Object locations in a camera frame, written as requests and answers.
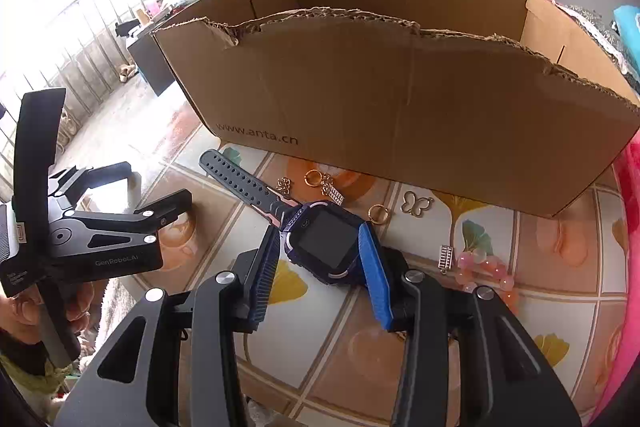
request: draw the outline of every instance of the gold ring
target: gold ring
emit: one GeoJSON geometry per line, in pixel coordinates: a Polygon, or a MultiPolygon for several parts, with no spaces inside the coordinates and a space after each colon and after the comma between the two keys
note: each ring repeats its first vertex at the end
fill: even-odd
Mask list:
{"type": "Polygon", "coordinates": [[[388,208],[386,208],[386,206],[384,204],[374,204],[370,209],[369,209],[369,219],[371,220],[371,222],[374,225],[384,225],[385,223],[387,223],[389,221],[389,217],[391,217],[391,212],[389,211],[388,208]],[[383,212],[384,212],[384,217],[382,219],[374,219],[373,216],[371,216],[371,211],[374,208],[382,208],[383,212]]]}
{"type": "Polygon", "coordinates": [[[309,185],[309,187],[319,187],[322,184],[322,172],[320,172],[318,169],[311,169],[309,172],[305,174],[305,183],[309,185]],[[316,174],[318,175],[318,181],[317,182],[309,181],[309,178],[311,176],[315,176],[316,174]]]}

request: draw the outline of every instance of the gold charm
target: gold charm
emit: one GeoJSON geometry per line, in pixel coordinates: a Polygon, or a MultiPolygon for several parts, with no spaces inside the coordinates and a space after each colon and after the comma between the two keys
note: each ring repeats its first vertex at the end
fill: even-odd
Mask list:
{"type": "Polygon", "coordinates": [[[449,245],[442,245],[440,247],[440,258],[438,259],[438,268],[443,275],[447,271],[451,270],[453,265],[453,248],[449,245]]]}
{"type": "Polygon", "coordinates": [[[429,210],[432,204],[433,198],[418,198],[414,191],[408,190],[404,193],[404,203],[400,210],[414,217],[422,217],[423,211],[429,210]]]}
{"type": "Polygon", "coordinates": [[[291,180],[285,176],[278,178],[278,184],[276,190],[283,196],[289,196],[291,190],[291,180]]]}
{"type": "Polygon", "coordinates": [[[323,196],[329,196],[334,200],[335,204],[342,206],[344,196],[334,187],[334,179],[331,174],[320,172],[318,169],[311,169],[305,174],[305,183],[309,187],[322,187],[323,196]]]}
{"type": "Polygon", "coordinates": [[[370,207],[368,214],[369,214],[369,219],[374,225],[384,225],[385,223],[388,223],[389,217],[391,217],[391,211],[388,208],[386,208],[384,204],[379,204],[379,203],[374,204],[372,207],[370,207]],[[380,209],[377,218],[371,215],[372,211],[376,208],[380,209]]]}

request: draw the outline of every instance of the screw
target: screw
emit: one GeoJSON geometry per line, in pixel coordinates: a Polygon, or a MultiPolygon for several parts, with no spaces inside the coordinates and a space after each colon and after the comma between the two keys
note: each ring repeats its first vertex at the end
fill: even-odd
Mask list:
{"type": "Polygon", "coordinates": [[[149,302],[159,301],[164,295],[164,291],[160,288],[151,288],[149,291],[145,293],[145,299],[149,302]]]}
{"type": "Polygon", "coordinates": [[[478,293],[478,297],[483,301],[490,301],[494,298],[495,295],[494,290],[492,288],[489,288],[489,286],[480,286],[476,290],[476,292],[478,293]]]}
{"type": "Polygon", "coordinates": [[[218,284],[229,284],[232,283],[235,278],[236,276],[233,272],[220,272],[216,275],[216,282],[218,284]]]}
{"type": "Polygon", "coordinates": [[[404,274],[404,278],[409,282],[418,283],[421,282],[422,279],[424,279],[424,273],[422,273],[420,270],[409,270],[404,274]]]}

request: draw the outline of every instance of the floral tablecloth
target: floral tablecloth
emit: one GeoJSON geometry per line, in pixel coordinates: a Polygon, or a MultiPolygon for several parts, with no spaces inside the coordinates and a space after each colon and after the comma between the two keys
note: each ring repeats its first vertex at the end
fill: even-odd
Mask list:
{"type": "MultiPolygon", "coordinates": [[[[120,131],[118,144],[103,144],[92,153],[91,164],[128,160],[139,172],[136,187],[127,190],[119,182],[95,189],[84,206],[119,212],[179,188],[188,188],[194,202],[189,216],[160,233],[164,267],[129,280],[136,296],[153,286],[169,293],[196,287],[228,268],[238,253],[260,244],[267,223],[204,175],[198,166],[204,150],[219,149],[272,186],[281,176],[290,178],[291,194],[300,201],[322,198],[319,189],[303,182],[305,172],[318,168],[332,174],[351,212],[366,218],[371,205],[388,206],[392,216],[378,227],[381,242],[404,252],[412,266],[444,285],[462,288],[470,280],[455,271],[439,274],[441,245],[452,244],[458,257],[474,250],[475,261],[489,263],[490,270],[502,267],[496,279],[478,264],[473,282],[499,288],[500,279],[511,275],[515,286],[501,295],[553,365],[582,418],[593,413],[614,366],[627,302],[625,213],[611,168],[557,219],[543,219],[221,143],[176,86],[133,122],[120,131]],[[408,190],[433,198],[422,217],[401,211],[408,190]]],[[[308,425],[388,425],[404,340],[381,330],[367,292],[325,286],[282,254],[270,302],[256,333],[236,335],[243,391],[308,425]]],[[[455,425],[460,400],[456,343],[450,344],[450,355],[448,424],[455,425]]]]}

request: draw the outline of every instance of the human hand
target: human hand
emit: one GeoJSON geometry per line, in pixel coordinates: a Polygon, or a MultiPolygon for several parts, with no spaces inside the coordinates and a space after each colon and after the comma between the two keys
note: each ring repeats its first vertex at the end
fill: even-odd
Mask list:
{"type": "MultiPolygon", "coordinates": [[[[93,298],[94,284],[87,282],[79,285],[76,295],[65,302],[66,319],[74,333],[87,327],[88,309],[93,298]]],[[[39,343],[42,340],[38,329],[40,304],[43,304],[42,296],[36,285],[10,298],[0,293],[0,328],[22,343],[39,343]]]]}

